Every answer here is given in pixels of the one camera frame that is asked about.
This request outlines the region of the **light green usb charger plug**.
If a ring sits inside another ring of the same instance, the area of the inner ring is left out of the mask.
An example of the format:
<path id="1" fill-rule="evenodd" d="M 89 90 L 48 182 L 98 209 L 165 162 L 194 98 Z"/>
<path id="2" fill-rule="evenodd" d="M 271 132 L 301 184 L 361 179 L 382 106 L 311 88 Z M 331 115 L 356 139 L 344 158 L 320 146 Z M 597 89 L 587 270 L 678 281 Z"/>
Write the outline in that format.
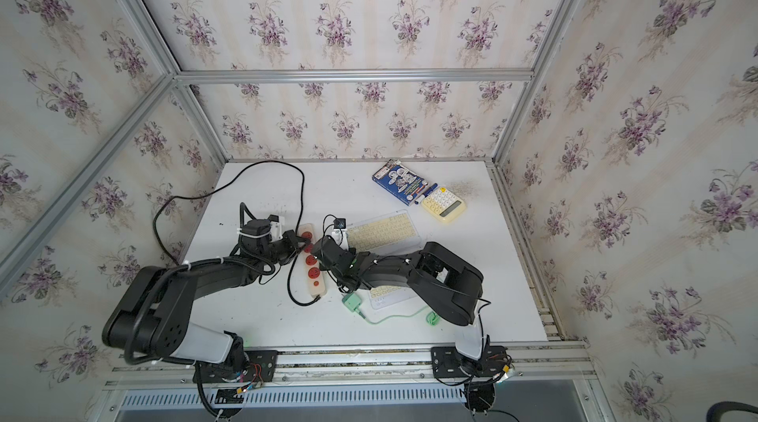
<path id="1" fill-rule="evenodd" d="M 343 296 L 343 299 L 341 299 L 341 303 L 351 313 L 358 313 L 361 303 L 362 303 L 362 299 L 361 297 L 359 297 L 359 295 L 355 293 L 350 293 Z"/>

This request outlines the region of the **white keyboard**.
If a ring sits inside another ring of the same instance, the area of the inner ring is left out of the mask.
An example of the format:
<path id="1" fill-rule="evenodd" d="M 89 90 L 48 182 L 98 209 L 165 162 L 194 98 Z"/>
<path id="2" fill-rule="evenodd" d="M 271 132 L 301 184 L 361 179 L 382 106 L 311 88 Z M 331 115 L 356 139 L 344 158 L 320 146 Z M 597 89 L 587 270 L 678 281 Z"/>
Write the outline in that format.
<path id="1" fill-rule="evenodd" d="M 412 289 L 407 287 L 380 286 L 369 291 L 369 303 L 372 309 L 380 311 L 381 309 L 414 299 L 416 295 Z"/>
<path id="2" fill-rule="evenodd" d="M 408 211 L 396 211 L 347 226 L 347 246 L 379 255 L 405 254 L 422 248 Z"/>

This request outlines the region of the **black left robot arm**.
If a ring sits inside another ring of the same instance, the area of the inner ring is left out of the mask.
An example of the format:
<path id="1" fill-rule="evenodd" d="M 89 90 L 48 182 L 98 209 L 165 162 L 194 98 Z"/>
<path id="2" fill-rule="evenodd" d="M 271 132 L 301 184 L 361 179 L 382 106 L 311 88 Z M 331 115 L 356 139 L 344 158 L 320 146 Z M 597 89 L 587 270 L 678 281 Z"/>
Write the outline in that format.
<path id="1" fill-rule="evenodd" d="M 243 338 L 191 321 L 201 298 L 242 288 L 294 262 L 311 238 L 284 230 L 280 217 L 255 217 L 240 205 L 238 242 L 231 254 L 165 268 L 141 268 L 102 331 L 104 345 L 120 349 L 130 365 L 165 361 L 203 364 L 241 373 L 248 366 Z"/>

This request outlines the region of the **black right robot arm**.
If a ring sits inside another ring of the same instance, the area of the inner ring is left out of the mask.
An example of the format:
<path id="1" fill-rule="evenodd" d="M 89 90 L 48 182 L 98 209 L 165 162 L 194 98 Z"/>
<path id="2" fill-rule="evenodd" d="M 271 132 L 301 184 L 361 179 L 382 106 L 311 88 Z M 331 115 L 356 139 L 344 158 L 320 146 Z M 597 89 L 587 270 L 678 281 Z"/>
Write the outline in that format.
<path id="1" fill-rule="evenodd" d="M 491 303 L 484 298 L 484 274 L 445 246 L 427 242 L 411 253 L 380 255 L 342 248 L 326 236 L 306 252 L 308 276 L 331 276 L 343 294 L 343 305 L 354 313 L 360 312 L 359 290 L 410 289 L 435 315 L 461 328 L 455 343 L 461 360 L 474 363 L 484 357 L 489 339 L 481 309 Z"/>

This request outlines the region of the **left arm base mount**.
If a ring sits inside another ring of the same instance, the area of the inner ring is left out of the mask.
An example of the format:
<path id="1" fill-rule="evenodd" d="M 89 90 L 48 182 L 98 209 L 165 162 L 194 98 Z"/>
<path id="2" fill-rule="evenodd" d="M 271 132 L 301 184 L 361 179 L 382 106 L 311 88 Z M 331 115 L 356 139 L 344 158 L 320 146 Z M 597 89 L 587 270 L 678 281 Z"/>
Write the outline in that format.
<path id="1" fill-rule="evenodd" d="M 224 364 L 197 363 L 193 383 L 203 408 L 215 421 L 230 421 L 241 410 L 243 396 L 258 390 L 274 380 L 278 351 L 245 350 L 244 356 L 233 363 L 233 357 Z M 234 384 L 234 388 L 221 388 L 211 396 L 207 384 Z"/>

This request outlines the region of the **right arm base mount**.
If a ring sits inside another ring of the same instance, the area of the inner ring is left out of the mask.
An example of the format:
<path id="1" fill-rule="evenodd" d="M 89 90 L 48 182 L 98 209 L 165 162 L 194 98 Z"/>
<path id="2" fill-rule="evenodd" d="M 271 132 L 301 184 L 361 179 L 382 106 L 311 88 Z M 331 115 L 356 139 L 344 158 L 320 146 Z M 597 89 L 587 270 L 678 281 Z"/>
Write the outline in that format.
<path id="1" fill-rule="evenodd" d="M 430 349 L 430 358 L 434 380 L 459 388 L 464 406 L 474 415 L 493 409 L 497 384 L 508 379 L 514 369 L 504 346 L 487 345 L 478 360 L 463 356 L 452 346 L 438 346 Z"/>

